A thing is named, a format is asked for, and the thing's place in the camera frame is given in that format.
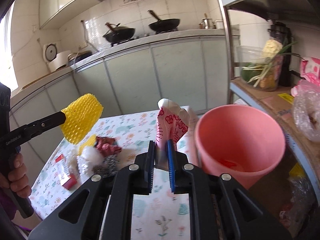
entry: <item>metal rivet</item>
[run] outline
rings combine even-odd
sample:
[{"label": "metal rivet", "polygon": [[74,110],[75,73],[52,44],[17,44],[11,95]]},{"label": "metal rivet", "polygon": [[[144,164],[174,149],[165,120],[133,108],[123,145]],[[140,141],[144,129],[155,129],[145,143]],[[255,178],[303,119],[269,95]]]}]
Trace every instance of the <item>metal rivet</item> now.
[{"label": "metal rivet", "polygon": [[137,165],[137,164],[131,164],[129,166],[130,171],[136,171],[137,169],[139,169],[139,165]]},{"label": "metal rivet", "polygon": [[221,175],[221,178],[222,178],[223,180],[231,180],[231,175],[228,174],[228,173],[223,173],[223,174]]},{"label": "metal rivet", "polygon": [[97,182],[97,181],[99,181],[100,179],[101,179],[101,176],[98,175],[98,174],[93,175],[93,176],[91,177],[91,180],[94,181],[94,182]]},{"label": "metal rivet", "polygon": [[193,165],[190,164],[190,163],[188,163],[188,164],[185,164],[185,165],[183,166],[183,168],[184,168],[185,170],[187,170],[187,171],[191,171],[191,170],[193,170]]}]

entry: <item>white tablecloth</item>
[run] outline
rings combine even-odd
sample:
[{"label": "white tablecloth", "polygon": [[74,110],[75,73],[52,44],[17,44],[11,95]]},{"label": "white tablecloth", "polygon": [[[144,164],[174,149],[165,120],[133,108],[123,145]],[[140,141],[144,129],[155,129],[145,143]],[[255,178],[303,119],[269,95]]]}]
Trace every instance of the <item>white tablecloth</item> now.
[{"label": "white tablecloth", "polygon": [[[177,143],[178,151],[187,154],[190,163],[198,166],[194,143],[194,128],[198,121],[190,107],[189,131]],[[134,162],[137,154],[146,152],[150,140],[156,139],[156,117],[158,110],[101,118],[83,142],[92,134],[116,138],[123,148],[119,154],[120,168]],[[45,219],[80,185],[66,190],[60,185],[55,158],[72,149],[65,139],[61,141],[43,167],[32,187],[30,200],[36,213]],[[153,189],[149,196],[135,195],[132,211],[131,239],[190,239],[188,195],[171,193],[169,173],[155,169]]]}]

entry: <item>finger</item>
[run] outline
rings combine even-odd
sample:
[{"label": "finger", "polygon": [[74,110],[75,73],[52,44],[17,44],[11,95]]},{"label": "finger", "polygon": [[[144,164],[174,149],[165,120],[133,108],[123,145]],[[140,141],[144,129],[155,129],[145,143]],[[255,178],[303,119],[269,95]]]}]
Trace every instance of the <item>finger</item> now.
[{"label": "finger", "polygon": [[22,190],[17,191],[17,195],[22,198],[29,197],[31,195],[31,187],[28,185]]},{"label": "finger", "polygon": [[8,180],[0,173],[0,187],[9,188],[10,184]]},{"label": "finger", "polygon": [[23,164],[23,156],[21,153],[18,153],[17,156],[14,158],[14,167],[19,168]]},{"label": "finger", "polygon": [[17,181],[19,179],[21,179],[27,172],[27,167],[22,164],[21,167],[14,169],[13,171],[10,171],[8,174],[8,179],[9,181]]},{"label": "finger", "polygon": [[12,182],[10,184],[10,188],[12,191],[17,192],[19,190],[24,189],[26,186],[28,186],[28,184],[29,184],[29,179],[26,175],[24,175],[21,179],[15,182]]}]

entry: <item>crumpled red wrapper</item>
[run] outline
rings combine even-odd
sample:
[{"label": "crumpled red wrapper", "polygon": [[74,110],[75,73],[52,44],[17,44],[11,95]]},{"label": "crumpled red wrapper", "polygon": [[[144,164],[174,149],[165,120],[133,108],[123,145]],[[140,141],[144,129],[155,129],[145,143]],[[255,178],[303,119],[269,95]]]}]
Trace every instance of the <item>crumpled red wrapper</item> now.
[{"label": "crumpled red wrapper", "polygon": [[104,157],[108,157],[113,154],[118,154],[122,150],[120,146],[114,145],[115,141],[114,138],[97,136],[97,144],[95,147]]},{"label": "crumpled red wrapper", "polygon": [[168,171],[167,141],[172,139],[174,149],[177,150],[177,142],[189,129],[190,116],[185,109],[169,99],[161,99],[158,106],[155,167]]}]

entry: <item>metal shelf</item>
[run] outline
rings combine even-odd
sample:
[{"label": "metal shelf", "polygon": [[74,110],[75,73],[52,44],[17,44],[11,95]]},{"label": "metal shelf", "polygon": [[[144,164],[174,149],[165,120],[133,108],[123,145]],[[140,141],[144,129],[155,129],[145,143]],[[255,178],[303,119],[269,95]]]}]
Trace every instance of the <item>metal shelf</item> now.
[{"label": "metal shelf", "polygon": [[258,15],[266,20],[320,25],[315,10],[307,0],[222,0],[227,9]]}]

